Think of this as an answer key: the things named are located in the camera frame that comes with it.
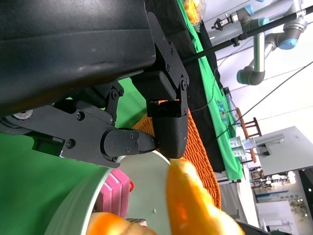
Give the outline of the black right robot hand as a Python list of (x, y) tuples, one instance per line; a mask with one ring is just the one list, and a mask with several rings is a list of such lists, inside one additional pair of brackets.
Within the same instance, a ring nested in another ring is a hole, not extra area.
[(237, 221), (238, 225), (241, 227), (241, 229), (245, 232), (246, 235), (270, 235), (269, 232), (266, 232), (258, 227), (242, 223)]

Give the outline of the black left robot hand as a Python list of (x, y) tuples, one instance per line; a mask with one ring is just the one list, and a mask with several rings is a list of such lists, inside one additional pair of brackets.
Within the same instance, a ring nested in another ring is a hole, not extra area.
[[(153, 134), (117, 128), (130, 78)], [(0, 130), (34, 139), (39, 152), (117, 168), (118, 157), (187, 143), (189, 77), (142, 0), (3, 0)]]

